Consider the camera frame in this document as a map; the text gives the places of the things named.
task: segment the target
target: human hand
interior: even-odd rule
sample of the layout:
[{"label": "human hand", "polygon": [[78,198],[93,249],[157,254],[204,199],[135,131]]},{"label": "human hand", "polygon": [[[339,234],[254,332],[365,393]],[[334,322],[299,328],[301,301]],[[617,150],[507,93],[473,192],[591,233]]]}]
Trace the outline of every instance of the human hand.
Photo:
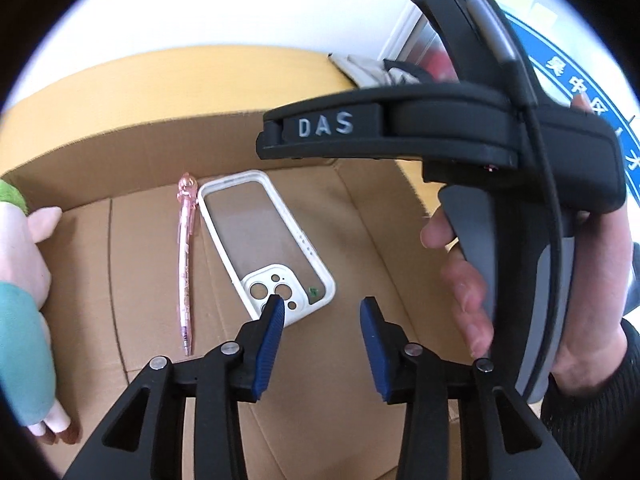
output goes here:
[{"label": "human hand", "polygon": [[[591,111],[588,99],[577,95],[572,107]],[[439,208],[420,232],[427,248],[443,248],[455,239]],[[632,258],[626,204],[613,213],[585,216],[575,235],[574,275],[564,333],[552,373],[565,395],[598,389],[620,366],[626,336],[620,325]],[[472,357],[484,355],[494,337],[491,320],[482,309],[486,284],[458,247],[449,251],[442,278],[455,297],[453,315]]]}]

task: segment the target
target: cardboard box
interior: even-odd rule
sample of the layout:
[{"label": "cardboard box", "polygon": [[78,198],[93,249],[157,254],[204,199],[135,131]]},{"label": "cardboard box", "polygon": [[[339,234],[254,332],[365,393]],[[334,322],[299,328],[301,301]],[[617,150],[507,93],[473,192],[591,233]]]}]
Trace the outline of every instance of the cardboard box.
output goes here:
[{"label": "cardboard box", "polygon": [[[387,406],[374,389],[358,306],[376,296],[409,338],[469,362],[439,280],[446,253],[421,247],[424,207],[395,162],[263,162],[255,155],[264,110],[350,87],[321,54],[204,46],[85,70],[2,117],[0,173],[31,208],[65,211],[41,245],[52,273],[43,313],[58,397],[81,422],[83,442],[149,359],[184,359],[175,312],[178,179],[185,171],[204,179],[260,169],[318,250],[337,293],[284,331],[269,389],[258,404],[241,405],[249,476],[393,477],[404,407]],[[433,188],[426,195],[433,202]],[[249,317],[201,221],[192,247],[199,356]],[[451,419],[452,478],[459,478],[455,410]],[[189,415],[185,424],[192,427]],[[185,446],[190,478],[188,431]],[[55,444],[44,453],[63,472],[78,450]]]}]

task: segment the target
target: white wall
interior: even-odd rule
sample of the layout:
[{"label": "white wall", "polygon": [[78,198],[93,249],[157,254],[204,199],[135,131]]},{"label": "white wall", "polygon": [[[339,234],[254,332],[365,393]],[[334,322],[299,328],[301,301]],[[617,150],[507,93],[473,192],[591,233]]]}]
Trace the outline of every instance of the white wall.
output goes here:
[{"label": "white wall", "polygon": [[23,71],[14,104],[108,60],[200,44],[272,44],[377,57],[408,0],[81,0]]}]

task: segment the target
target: triangular cutout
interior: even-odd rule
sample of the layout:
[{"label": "triangular cutout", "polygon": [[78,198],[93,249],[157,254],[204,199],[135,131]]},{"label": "triangular cutout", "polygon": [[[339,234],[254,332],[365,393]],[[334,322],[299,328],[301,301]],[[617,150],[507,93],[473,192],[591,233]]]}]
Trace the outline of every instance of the triangular cutout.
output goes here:
[{"label": "triangular cutout", "polygon": [[513,455],[538,449],[542,446],[542,441],[536,437],[527,423],[522,420],[504,392],[498,389],[494,391],[494,395],[506,452]]},{"label": "triangular cutout", "polygon": [[149,389],[141,388],[104,435],[102,442],[106,447],[132,452],[138,449],[148,400]]}]

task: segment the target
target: black sleeve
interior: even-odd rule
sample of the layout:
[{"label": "black sleeve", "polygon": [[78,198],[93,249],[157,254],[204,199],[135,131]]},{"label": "black sleeve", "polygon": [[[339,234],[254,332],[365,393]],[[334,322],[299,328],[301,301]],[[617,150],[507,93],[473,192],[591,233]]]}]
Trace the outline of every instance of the black sleeve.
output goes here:
[{"label": "black sleeve", "polygon": [[[590,397],[566,397],[551,377],[542,404],[542,421],[583,479],[627,478],[626,460],[634,463],[632,478],[640,478],[640,442],[629,448],[640,428],[640,336],[624,319],[622,327],[626,355],[603,389]],[[632,455],[621,457],[625,449]]]}]

